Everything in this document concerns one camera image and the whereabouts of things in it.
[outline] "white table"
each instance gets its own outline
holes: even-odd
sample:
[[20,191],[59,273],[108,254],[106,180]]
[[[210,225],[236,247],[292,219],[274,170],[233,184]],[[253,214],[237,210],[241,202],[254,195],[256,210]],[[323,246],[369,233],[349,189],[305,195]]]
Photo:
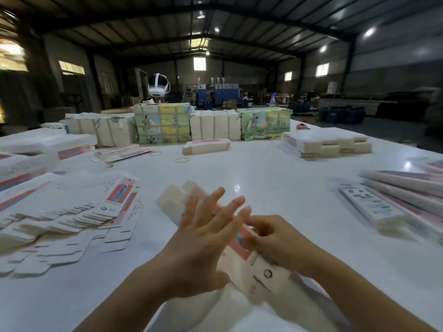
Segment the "white table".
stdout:
[[[208,192],[225,187],[222,204],[245,195],[253,214],[280,214],[395,301],[443,330],[443,249],[379,235],[357,219],[329,183],[333,178],[357,179],[363,169],[401,170],[408,167],[408,157],[443,159],[443,155],[370,138],[372,154],[305,161],[284,153],[279,142],[233,142],[230,151],[190,156],[187,163],[174,161],[182,157],[181,145],[155,146],[163,154],[117,162],[112,169],[106,169],[103,162],[90,161],[90,154],[64,161],[61,169],[121,169],[138,177],[145,208],[137,231],[123,251],[98,254],[97,247],[90,246],[80,262],[51,268],[41,277],[0,279],[1,330],[71,331],[135,267],[149,260],[169,240],[176,227],[158,209],[155,200],[169,184],[183,184],[186,179]],[[193,331],[302,331],[290,320],[303,326],[317,320],[312,312],[303,311],[294,289],[281,300],[286,301],[282,307],[295,310],[295,318],[283,312],[284,308],[277,308],[287,320],[272,309],[278,303],[251,306],[231,286],[219,296],[214,308]]]

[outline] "blue machine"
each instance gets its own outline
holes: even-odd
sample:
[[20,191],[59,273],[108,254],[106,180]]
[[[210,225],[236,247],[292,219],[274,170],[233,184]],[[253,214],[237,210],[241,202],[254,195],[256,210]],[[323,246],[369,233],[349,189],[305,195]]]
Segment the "blue machine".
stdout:
[[223,84],[223,101],[231,99],[238,100],[240,97],[240,89],[237,83],[224,83]]
[[221,105],[223,103],[223,84],[222,83],[215,84],[214,95],[215,95],[215,104]]
[[197,86],[197,95],[198,95],[198,105],[203,105],[206,100],[206,85],[198,85]]

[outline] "forearm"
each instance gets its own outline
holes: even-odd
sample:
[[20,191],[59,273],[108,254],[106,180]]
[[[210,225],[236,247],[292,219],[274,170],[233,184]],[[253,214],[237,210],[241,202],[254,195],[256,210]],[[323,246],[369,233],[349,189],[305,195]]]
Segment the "forearm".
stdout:
[[358,331],[435,332],[342,261],[327,254],[312,275]]
[[149,263],[133,271],[74,332],[142,332],[168,299],[164,279]]

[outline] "metal roof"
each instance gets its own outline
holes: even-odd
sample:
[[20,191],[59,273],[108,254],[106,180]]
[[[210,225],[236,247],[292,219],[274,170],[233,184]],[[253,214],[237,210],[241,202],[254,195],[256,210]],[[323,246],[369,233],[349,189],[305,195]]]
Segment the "metal roof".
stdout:
[[369,27],[443,5],[443,0],[0,0],[0,36],[14,15],[123,65],[206,49],[215,58],[270,65]]

